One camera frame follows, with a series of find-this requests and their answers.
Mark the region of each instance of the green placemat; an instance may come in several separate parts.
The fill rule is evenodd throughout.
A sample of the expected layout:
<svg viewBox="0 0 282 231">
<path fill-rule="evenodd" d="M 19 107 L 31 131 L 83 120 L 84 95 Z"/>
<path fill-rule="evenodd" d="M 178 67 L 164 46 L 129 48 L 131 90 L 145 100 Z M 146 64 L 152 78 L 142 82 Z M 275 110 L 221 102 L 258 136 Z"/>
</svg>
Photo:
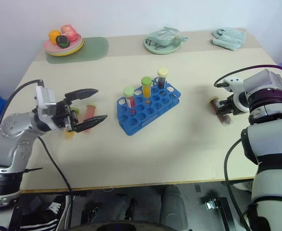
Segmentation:
<svg viewBox="0 0 282 231">
<path fill-rule="evenodd" d="M 64 57 L 55 57 L 47 54 L 46 60 L 51 64 L 66 64 L 97 60 L 107 55 L 108 42 L 106 38 L 92 37 L 83 38 L 83 40 L 84 45 L 78 52 Z"/>
</svg>

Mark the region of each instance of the blue test tube rack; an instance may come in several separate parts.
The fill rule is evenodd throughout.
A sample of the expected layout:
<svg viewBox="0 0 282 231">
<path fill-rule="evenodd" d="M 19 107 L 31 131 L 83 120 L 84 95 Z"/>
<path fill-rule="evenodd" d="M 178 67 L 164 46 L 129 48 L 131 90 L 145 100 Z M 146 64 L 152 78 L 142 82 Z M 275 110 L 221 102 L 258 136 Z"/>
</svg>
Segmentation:
<svg viewBox="0 0 282 231">
<path fill-rule="evenodd" d="M 125 98 L 117 100 L 117 119 L 128 136 L 132 136 L 147 124 L 179 103 L 180 92 L 166 81 L 165 88 L 158 88 L 158 78 L 152 80 L 150 98 L 144 98 L 142 86 L 134 90 L 135 108 L 129 108 Z"/>
</svg>

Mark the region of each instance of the metal bracket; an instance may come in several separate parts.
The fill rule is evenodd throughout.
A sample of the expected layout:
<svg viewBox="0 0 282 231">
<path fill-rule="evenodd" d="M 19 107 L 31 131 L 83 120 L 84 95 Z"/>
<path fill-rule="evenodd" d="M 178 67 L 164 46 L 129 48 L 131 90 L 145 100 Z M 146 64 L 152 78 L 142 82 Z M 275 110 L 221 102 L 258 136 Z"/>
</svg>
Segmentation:
<svg viewBox="0 0 282 231">
<path fill-rule="evenodd" d="M 236 231 L 234 219 L 226 197 L 210 199 L 205 203 L 205 206 L 207 210 L 219 209 L 225 230 Z"/>
</svg>

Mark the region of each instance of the cloth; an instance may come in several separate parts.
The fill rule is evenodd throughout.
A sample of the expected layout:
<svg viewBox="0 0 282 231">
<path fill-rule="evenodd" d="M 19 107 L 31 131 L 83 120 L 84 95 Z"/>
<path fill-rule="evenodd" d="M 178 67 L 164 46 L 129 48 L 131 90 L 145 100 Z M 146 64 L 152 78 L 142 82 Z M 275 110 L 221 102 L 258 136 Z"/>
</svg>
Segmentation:
<svg viewBox="0 0 282 231">
<path fill-rule="evenodd" d="M 232 51 L 238 49 L 246 40 L 246 33 L 232 28 L 220 28 L 213 32 L 213 44 Z"/>
</svg>

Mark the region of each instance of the table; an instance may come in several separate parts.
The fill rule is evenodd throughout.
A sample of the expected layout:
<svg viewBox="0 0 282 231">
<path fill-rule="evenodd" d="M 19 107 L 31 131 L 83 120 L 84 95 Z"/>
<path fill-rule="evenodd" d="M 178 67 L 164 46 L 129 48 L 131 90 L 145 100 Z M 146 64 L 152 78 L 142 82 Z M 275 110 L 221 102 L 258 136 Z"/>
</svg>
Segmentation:
<svg viewBox="0 0 282 231">
<path fill-rule="evenodd" d="M 227 150 L 248 124 L 248 114 L 231 116 L 224 127 L 209 109 L 208 100 L 230 93 L 213 87 L 214 81 L 236 69 L 257 64 L 274 64 L 270 56 L 250 35 L 242 48 L 229 51 L 210 44 L 210 32 L 183 33 L 187 43 L 169 55 L 151 54 L 142 47 L 144 36 L 114 37 L 109 40 L 107 57 L 89 62 L 49 64 L 40 52 L 20 84 L 41 78 L 54 90 L 56 99 L 76 89 L 95 88 L 94 96 L 75 101 L 84 114 L 89 103 L 97 105 L 96 115 L 108 118 L 89 133 L 65 139 L 64 132 L 43 135 L 52 156 L 76 190 L 140 186 L 151 184 L 223 180 L 223 161 Z M 182 96 L 177 106 L 127 136 L 116 117 L 116 100 L 127 85 L 138 87 L 144 76 L 156 77 L 157 70 L 169 70 L 167 80 Z M 238 73 L 247 78 L 261 71 Z M 19 92 L 6 115 L 23 113 L 36 106 L 34 86 Z M 22 192 L 65 191 L 66 185 L 49 160 L 43 146 L 35 141 L 28 168 L 43 170 L 26 173 Z M 252 178 L 256 166 L 238 145 L 229 158 L 231 180 Z"/>
</svg>

